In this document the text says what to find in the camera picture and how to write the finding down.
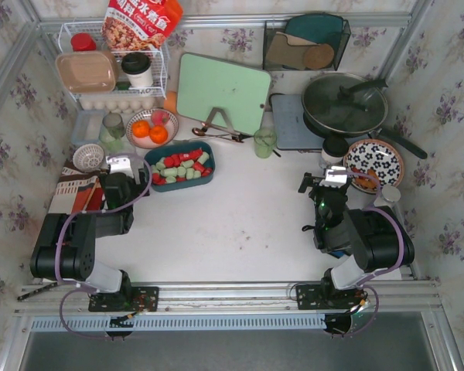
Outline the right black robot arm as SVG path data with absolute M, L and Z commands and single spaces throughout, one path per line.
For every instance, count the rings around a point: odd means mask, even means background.
M 312 185 L 315 223 L 304 226 L 313 232 L 315 247 L 324 254 L 348 258 L 328 269 L 308 299 L 327 308 L 354 305 L 363 297 L 363 283 L 414 262 L 411 238 L 389 206 L 348 209 L 347 185 L 339 188 Z

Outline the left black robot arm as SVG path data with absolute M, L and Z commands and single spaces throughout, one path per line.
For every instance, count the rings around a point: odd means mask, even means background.
M 97 260 L 96 242 L 129 232 L 134 222 L 133 205 L 149 195 L 150 181 L 143 169 L 134 176 L 104 174 L 105 209 L 47 214 L 29 261 L 33 277 L 86 288 L 105 308 L 127 308 L 135 299 L 136 288 L 127 272 Z

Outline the teal storage basket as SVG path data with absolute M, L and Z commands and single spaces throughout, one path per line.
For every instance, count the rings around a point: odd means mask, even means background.
M 204 141 L 162 146 L 149 151 L 145 160 L 156 192 L 207 184 L 215 170 L 212 148 Z

